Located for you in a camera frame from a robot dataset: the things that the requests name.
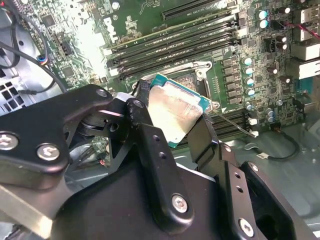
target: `mounting hole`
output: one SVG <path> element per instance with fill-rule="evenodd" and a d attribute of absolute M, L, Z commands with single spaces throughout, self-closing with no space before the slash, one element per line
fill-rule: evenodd
<path fill-rule="evenodd" d="M 153 140 L 155 140 L 156 142 L 160 141 L 160 138 L 157 135 L 153 135 L 152 136 Z"/>
<path fill-rule="evenodd" d="M 134 103 L 134 105 L 136 105 L 139 108 L 143 108 L 144 107 L 143 104 L 138 100 L 134 100 L 133 103 Z"/>
<path fill-rule="evenodd" d="M 240 187 L 240 186 L 236 186 L 236 189 L 238 189 L 238 191 L 240 192 L 240 193 L 244 193 L 244 190 Z"/>
<path fill-rule="evenodd" d="M 111 123 L 111 124 L 109 125 L 109 131 L 112 132 L 112 133 L 115 132 L 115 131 L 117 131 L 118 128 L 119 128 L 119 125 L 116 124 L 116 123 Z"/>
<path fill-rule="evenodd" d="M 165 155 L 165 153 L 164 152 L 159 152 L 159 157 L 160 158 L 162 158 L 162 159 L 166 159 L 167 158 L 167 156 Z"/>
<path fill-rule="evenodd" d="M 96 93 L 103 98 L 106 98 L 108 96 L 107 92 L 102 89 L 98 89 Z"/>

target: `capacitor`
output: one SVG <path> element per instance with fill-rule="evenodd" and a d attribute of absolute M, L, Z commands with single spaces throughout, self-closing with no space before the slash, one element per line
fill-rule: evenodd
<path fill-rule="evenodd" d="M 273 123 L 275 121 L 275 117 L 273 116 L 265 116 L 265 120 L 269 123 Z"/>
<path fill-rule="evenodd" d="M 278 69 L 276 69 L 275 67 L 272 67 L 272 66 L 268 67 L 266 70 L 271 74 L 277 74 L 278 73 Z"/>
<path fill-rule="evenodd" d="M 284 21 L 278 21 L 278 20 L 271 20 L 270 21 L 270 27 L 274 30 L 283 30 L 285 28 L 285 22 Z"/>
<path fill-rule="evenodd" d="M 255 81 L 251 78 L 251 77 L 247 77 L 244 80 L 245 84 L 247 84 L 248 86 L 253 86 L 255 84 Z"/>
<path fill-rule="evenodd" d="M 265 19 L 266 17 L 267 17 L 267 12 L 266 11 L 261 11 L 261 12 L 259 12 L 258 13 L 258 17 L 259 17 L 259 19 L 261 19 L 261 20 L 263 20 L 263 19 Z"/>
<path fill-rule="evenodd" d="M 245 90 L 245 93 L 248 95 L 248 96 L 253 96 L 253 95 L 255 95 L 255 90 L 253 90 L 252 88 L 247 88 L 246 90 Z"/>
<path fill-rule="evenodd" d="M 114 1 L 111 5 L 113 10 L 119 10 L 120 4 L 117 1 Z"/>
<path fill-rule="evenodd" d="M 286 36 L 281 36 L 281 35 L 276 36 L 275 39 L 280 43 L 285 43 L 287 41 L 287 37 Z"/>
<path fill-rule="evenodd" d="M 286 50 L 288 48 L 288 45 L 282 42 L 277 42 L 275 46 L 277 49 L 280 49 L 280 50 Z"/>
<path fill-rule="evenodd" d="M 254 72 L 254 70 L 251 67 L 245 67 L 243 69 L 243 72 L 247 75 L 251 75 Z"/>
<path fill-rule="evenodd" d="M 280 76 L 279 79 L 281 82 L 283 82 L 285 84 L 291 83 L 291 78 L 289 76 Z"/>
<path fill-rule="evenodd" d="M 275 115 L 275 112 L 271 108 L 268 108 L 267 110 L 265 110 L 265 114 L 269 117 L 273 117 Z"/>
<path fill-rule="evenodd" d="M 242 59 L 242 63 L 243 63 L 244 65 L 250 66 L 250 65 L 252 64 L 252 59 L 251 59 L 251 57 L 244 57 L 244 58 Z"/>
<path fill-rule="evenodd" d="M 255 107 L 250 103 L 250 102 L 246 102 L 244 105 L 245 109 L 247 109 L 248 111 L 253 110 Z"/>
<path fill-rule="evenodd" d="M 265 29 L 268 26 L 268 21 L 267 20 L 262 20 L 259 23 L 259 26 L 260 26 L 261 29 Z"/>
<path fill-rule="evenodd" d="M 290 13 L 290 12 L 291 12 L 290 7 L 285 7 L 285 6 L 283 6 L 283 7 L 280 7 L 280 8 L 278 9 L 278 13 L 279 13 L 279 14 L 288 14 L 288 13 Z"/>

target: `integrated circuit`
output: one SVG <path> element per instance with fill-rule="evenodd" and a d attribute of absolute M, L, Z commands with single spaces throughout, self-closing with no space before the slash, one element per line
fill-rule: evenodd
<path fill-rule="evenodd" d="M 64 76 L 66 78 L 69 78 L 69 77 L 72 77 L 73 75 L 75 75 L 74 70 L 70 66 L 67 66 L 67 67 L 63 68 L 62 69 L 62 73 L 64 74 Z"/>
<path fill-rule="evenodd" d="M 56 25 L 55 19 L 51 14 L 42 17 L 41 20 L 47 28 Z"/>

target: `black ram slot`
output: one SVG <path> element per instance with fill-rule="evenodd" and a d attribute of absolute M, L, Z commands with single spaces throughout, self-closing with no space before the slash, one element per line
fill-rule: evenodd
<path fill-rule="evenodd" d="M 232 29 L 231 27 L 228 27 L 228 25 L 230 25 L 230 24 L 229 23 L 220 23 L 220 24 L 212 26 L 212 27 L 204 28 L 200 31 L 191 32 L 191 33 L 186 34 L 182 37 L 170 39 L 169 41 L 161 42 L 157 45 L 152 45 L 149 48 L 146 47 L 145 49 L 140 49 L 135 52 L 131 52 L 130 54 L 125 54 L 123 56 L 113 58 L 110 61 L 108 61 L 107 65 L 108 65 L 108 67 L 111 67 L 111 66 L 115 66 L 115 65 L 124 65 L 124 64 L 132 62 L 132 61 L 135 62 L 136 60 L 138 60 L 140 58 L 144 58 L 148 54 L 148 52 L 150 52 L 150 51 L 158 50 L 160 48 L 169 48 L 170 45 L 173 45 L 173 44 L 181 45 L 181 44 L 179 44 L 178 41 L 183 41 L 184 43 L 188 43 L 188 41 L 192 41 L 193 38 L 203 39 L 206 36 L 210 36 L 210 35 L 215 34 L 214 32 L 217 32 L 217 34 L 222 33 L 222 32 L 227 32 Z"/>
<path fill-rule="evenodd" d="M 183 5 L 171 8 L 169 10 L 162 12 L 163 20 L 169 20 L 173 18 L 186 15 L 193 11 L 203 9 L 205 7 L 211 6 L 214 3 L 219 2 L 220 0 L 195 0 L 192 2 L 185 3 Z"/>
<path fill-rule="evenodd" d="M 200 31 L 202 29 L 206 29 L 221 23 L 227 23 L 227 22 L 233 22 L 235 20 L 234 14 L 224 14 L 223 16 L 217 16 L 216 18 L 198 23 L 196 25 L 189 26 L 184 29 L 178 29 L 176 31 L 173 31 L 168 34 L 163 34 L 162 36 L 155 37 L 150 40 L 146 40 L 144 42 L 135 44 L 133 46 L 121 46 L 121 49 L 117 49 L 117 47 L 113 48 L 112 51 L 114 52 L 115 57 L 130 57 L 133 56 L 132 54 L 136 51 L 144 51 L 146 49 L 150 50 L 154 45 L 156 45 L 156 48 L 159 47 L 159 44 L 165 44 L 167 41 L 173 40 L 177 41 L 178 39 L 182 39 L 187 34 L 193 34 L 197 31 Z"/>
<path fill-rule="evenodd" d="M 153 55 L 144 56 L 144 57 L 141 57 L 140 59 L 138 58 L 129 63 L 126 63 L 123 65 L 123 67 L 125 69 L 130 69 L 130 68 L 133 68 L 134 66 L 141 66 L 143 65 L 143 63 L 150 64 L 152 62 L 159 62 L 163 57 L 167 55 L 178 56 L 184 53 L 195 51 L 197 48 L 201 47 L 202 44 L 210 43 L 212 41 L 223 40 L 224 38 L 227 38 L 227 37 L 231 37 L 231 34 L 220 33 L 207 38 L 200 38 L 195 41 L 188 41 L 188 43 L 186 44 L 182 44 L 183 42 L 174 43 L 173 45 L 164 47 L 161 50 L 159 49 L 159 52 L 156 52 Z"/>
<path fill-rule="evenodd" d="M 214 51 L 214 50 L 218 50 L 218 49 L 221 49 L 221 48 L 225 48 L 225 47 L 228 47 L 230 45 L 233 44 L 233 41 L 235 39 L 230 39 L 229 41 L 225 41 L 225 42 L 222 42 L 220 44 L 215 44 L 211 47 L 207 47 L 207 48 L 204 48 L 204 49 L 200 49 L 200 50 L 197 50 L 197 51 L 194 51 L 194 52 L 190 52 L 188 54 L 185 54 L 185 55 L 181 55 L 179 57 L 172 57 L 172 58 L 169 58 L 169 59 L 166 59 L 165 61 L 161 61 L 161 62 L 154 62 L 150 65 L 147 65 L 147 66 L 144 66 L 144 67 L 137 67 L 136 69 L 130 71 L 130 72 L 126 72 L 124 74 L 120 74 L 119 76 L 119 80 L 125 80 L 129 77 L 132 77 L 134 75 L 137 75 L 137 74 L 140 74 L 140 73 L 143 73 L 145 71 L 153 71 L 153 70 L 156 70 L 158 68 L 161 68 L 165 65 L 168 65 L 168 64 L 172 64 L 172 63 L 176 63 L 176 62 L 179 62 L 179 61 L 182 61 L 182 60 L 186 60 L 188 58 L 194 58 L 194 57 L 197 57 L 197 55 L 200 55 L 200 54 L 203 54 L 203 53 L 206 53 L 206 52 L 210 52 L 210 51 Z"/>

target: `chip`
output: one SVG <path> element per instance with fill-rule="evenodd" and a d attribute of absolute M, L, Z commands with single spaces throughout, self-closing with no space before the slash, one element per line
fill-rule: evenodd
<path fill-rule="evenodd" d="M 229 83 L 226 85 L 226 88 L 228 90 L 232 90 L 232 89 L 235 89 L 236 88 L 236 84 L 235 83 Z"/>
<path fill-rule="evenodd" d="M 232 60 L 231 59 L 227 59 L 227 60 L 223 60 L 222 61 L 222 65 L 223 66 L 230 66 L 232 64 Z"/>
<path fill-rule="evenodd" d="M 256 27 L 255 26 L 251 26 L 249 27 L 249 33 L 252 34 L 256 31 Z"/>
<path fill-rule="evenodd" d="M 235 80 L 235 77 L 233 75 L 230 75 L 230 76 L 226 76 L 225 77 L 225 81 L 227 83 L 230 83 L 230 82 L 233 82 Z"/>
<path fill-rule="evenodd" d="M 248 47 L 253 47 L 255 45 L 256 45 L 256 41 L 255 40 L 248 41 Z"/>
<path fill-rule="evenodd" d="M 237 96 L 237 94 L 238 94 L 237 91 L 234 91 L 234 90 L 228 92 L 229 97 L 235 97 Z"/>
<path fill-rule="evenodd" d="M 43 24 L 48 28 L 51 27 L 53 25 L 56 25 L 56 22 L 54 20 L 54 17 L 50 14 L 47 16 L 44 16 L 43 18 L 41 18 Z"/>
<path fill-rule="evenodd" d="M 229 103 L 230 104 L 237 104 L 238 103 L 238 98 L 236 96 L 229 97 Z"/>
<path fill-rule="evenodd" d="M 255 9 L 254 9 L 254 8 L 249 8 L 249 9 L 247 10 L 247 14 L 248 14 L 248 16 L 253 16 L 253 15 L 255 15 Z"/>
<path fill-rule="evenodd" d="M 73 71 L 72 67 L 70 67 L 70 66 L 67 66 L 67 67 L 63 68 L 62 69 L 62 73 L 64 74 L 64 76 L 66 78 L 75 75 L 75 72 Z"/>
<path fill-rule="evenodd" d="M 258 84 L 258 83 L 261 83 L 263 80 L 262 76 L 256 76 L 255 77 L 255 82 Z"/>
<path fill-rule="evenodd" d="M 232 67 L 227 67 L 227 68 L 223 69 L 223 71 L 224 71 L 224 74 L 226 74 L 226 75 L 234 73 L 234 69 Z"/>
<path fill-rule="evenodd" d="M 238 20 L 238 24 L 239 24 L 239 26 L 244 26 L 244 25 L 246 25 L 246 19 L 243 17 L 243 18 L 240 18 L 239 20 Z"/>

